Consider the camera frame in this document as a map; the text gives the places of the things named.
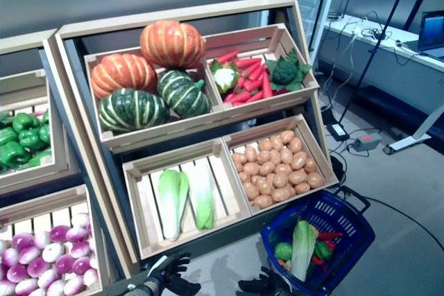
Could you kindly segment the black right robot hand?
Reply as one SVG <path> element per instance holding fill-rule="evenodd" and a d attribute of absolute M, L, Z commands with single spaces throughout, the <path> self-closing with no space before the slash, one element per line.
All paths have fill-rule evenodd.
<path fill-rule="evenodd" d="M 240 289 L 247 293 L 259 295 L 292 295 L 291 287 L 277 273 L 262 266 L 258 279 L 238 281 Z"/>

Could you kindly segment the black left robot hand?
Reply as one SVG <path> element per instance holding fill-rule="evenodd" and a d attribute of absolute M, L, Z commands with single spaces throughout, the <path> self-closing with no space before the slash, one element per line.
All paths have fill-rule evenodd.
<path fill-rule="evenodd" d="M 166 288 L 176 295 L 196 295 L 201 290 L 201 285 L 187 281 L 181 276 L 181 273 L 187 270 L 190 258 L 190 252 L 162 256 L 148 272 L 145 284 L 151 294 L 161 295 Z"/>

